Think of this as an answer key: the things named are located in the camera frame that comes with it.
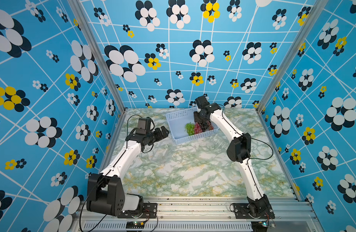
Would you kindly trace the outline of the black grape bunch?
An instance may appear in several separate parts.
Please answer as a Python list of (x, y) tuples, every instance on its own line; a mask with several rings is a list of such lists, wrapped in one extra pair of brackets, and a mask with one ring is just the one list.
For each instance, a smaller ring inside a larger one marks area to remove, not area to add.
[(203, 132), (214, 130), (214, 127), (211, 124), (211, 121), (209, 121), (209, 120), (202, 122), (201, 128), (202, 128)]

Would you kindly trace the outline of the white perforated plastic basket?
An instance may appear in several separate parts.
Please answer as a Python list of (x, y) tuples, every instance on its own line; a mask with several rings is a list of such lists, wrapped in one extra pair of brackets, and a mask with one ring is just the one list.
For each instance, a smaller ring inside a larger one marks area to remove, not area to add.
[(202, 139), (205, 137), (209, 137), (212, 135), (215, 135), (219, 129), (217, 125), (214, 123), (211, 123), (214, 127), (214, 130), (202, 132), (200, 134), (195, 134), (192, 136), (189, 136), (185, 130), (185, 125), (187, 123), (193, 123), (195, 124), (194, 121), (194, 112), (197, 111), (196, 107), (193, 108), (187, 108), (175, 112), (170, 112), (166, 114), (166, 119), (167, 123), (170, 129), (170, 133), (172, 135), (172, 138), (174, 142), (177, 145), (181, 145), (187, 142), (191, 142), (193, 140), (198, 140)]

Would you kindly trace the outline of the clear plastic clamshell container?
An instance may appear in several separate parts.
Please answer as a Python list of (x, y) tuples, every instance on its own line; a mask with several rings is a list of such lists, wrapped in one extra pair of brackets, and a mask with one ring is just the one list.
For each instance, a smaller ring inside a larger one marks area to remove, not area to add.
[(219, 153), (226, 153), (230, 143), (226, 137), (217, 134), (209, 137), (208, 147)]

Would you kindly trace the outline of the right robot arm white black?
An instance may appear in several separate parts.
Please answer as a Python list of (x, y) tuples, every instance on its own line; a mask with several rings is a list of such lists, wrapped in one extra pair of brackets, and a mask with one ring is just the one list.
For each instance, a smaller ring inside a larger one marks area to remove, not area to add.
[(196, 119), (202, 122), (213, 122), (229, 141), (226, 154), (240, 169), (248, 199), (247, 213), (253, 218), (267, 215), (268, 218), (274, 219), (272, 206), (252, 167), (252, 158), (250, 157), (251, 135), (238, 129), (217, 103), (209, 103), (205, 96), (198, 97), (195, 101), (197, 105)]

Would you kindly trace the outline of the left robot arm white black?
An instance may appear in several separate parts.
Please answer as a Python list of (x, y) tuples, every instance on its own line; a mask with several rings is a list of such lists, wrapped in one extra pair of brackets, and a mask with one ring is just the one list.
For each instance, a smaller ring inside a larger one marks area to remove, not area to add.
[(154, 130), (133, 129), (126, 137), (122, 150), (99, 174), (92, 174), (87, 184), (87, 211), (110, 216), (125, 212), (139, 216), (144, 210), (143, 196), (127, 194), (122, 180), (134, 159), (144, 151), (145, 146), (153, 146), (169, 135), (164, 127)]

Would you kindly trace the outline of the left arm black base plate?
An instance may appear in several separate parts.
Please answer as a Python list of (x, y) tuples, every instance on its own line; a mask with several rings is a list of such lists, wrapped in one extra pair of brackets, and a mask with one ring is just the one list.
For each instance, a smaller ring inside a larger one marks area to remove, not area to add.
[(142, 206), (138, 206), (133, 211), (122, 211), (118, 218), (126, 219), (152, 219), (157, 217), (157, 203), (143, 203)]

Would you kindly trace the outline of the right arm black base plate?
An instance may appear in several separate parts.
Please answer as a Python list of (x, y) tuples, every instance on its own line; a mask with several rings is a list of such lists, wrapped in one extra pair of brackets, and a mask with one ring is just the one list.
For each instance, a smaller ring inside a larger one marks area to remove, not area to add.
[(271, 207), (258, 209), (252, 204), (232, 203), (230, 204), (230, 211), (234, 213), (236, 219), (275, 219)]

